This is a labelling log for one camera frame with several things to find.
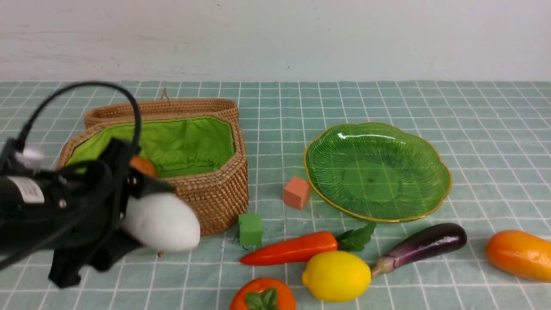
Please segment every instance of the green foam cube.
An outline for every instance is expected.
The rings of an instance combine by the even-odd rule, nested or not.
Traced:
[[[243,213],[239,215],[239,244],[262,244],[262,217],[260,213]]]

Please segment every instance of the green basket lining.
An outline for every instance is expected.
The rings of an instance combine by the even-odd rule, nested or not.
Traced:
[[[112,137],[133,135],[134,123],[109,126],[78,146],[67,164],[97,159]],[[143,121],[140,146],[160,178],[209,173],[235,153],[231,126],[211,116]]]

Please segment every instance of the tomato leaves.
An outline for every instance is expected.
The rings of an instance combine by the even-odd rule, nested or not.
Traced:
[[[363,251],[365,245],[371,240],[375,227],[376,224],[374,222],[369,222],[362,228],[351,229],[338,235],[335,238],[338,243],[338,249],[346,252]]]
[[[249,310],[280,310],[277,303],[277,290],[267,289],[262,293],[250,292],[245,296],[245,304]]]

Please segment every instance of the carrot leaves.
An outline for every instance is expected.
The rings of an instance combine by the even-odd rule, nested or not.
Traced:
[[[338,249],[346,252],[363,251],[365,245],[371,240],[376,226],[376,223],[369,222],[362,228],[351,229],[336,236]]]

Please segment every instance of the fake fruit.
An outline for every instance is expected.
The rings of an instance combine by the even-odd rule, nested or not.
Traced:
[[[260,277],[245,284],[237,292],[229,310],[296,310],[296,300],[285,283],[270,277]]]
[[[351,229],[338,236],[328,231],[307,234],[298,238],[274,243],[241,258],[241,263],[252,266],[270,266],[285,263],[305,263],[314,255],[327,251],[359,252],[371,239],[374,223]]]
[[[157,172],[155,166],[147,158],[141,156],[134,156],[130,161],[130,166],[139,172],[147,175],[150,178],[157,178]]]
[[[396,268],[423,259],[450,253],[467,244],[467,233],[455,223],[442,223],[406,238],[383,255],[371,269],[371,277],[393,272]]]
[[[354,254],[323,252],[306,265],[302,284],[326,302],[345,302],[362,295],[371,283],[369,266]]]
[[[537,282],[551,282],[551,242],[532,234],[508,230],[494,234],[486,257],[509,274]]]

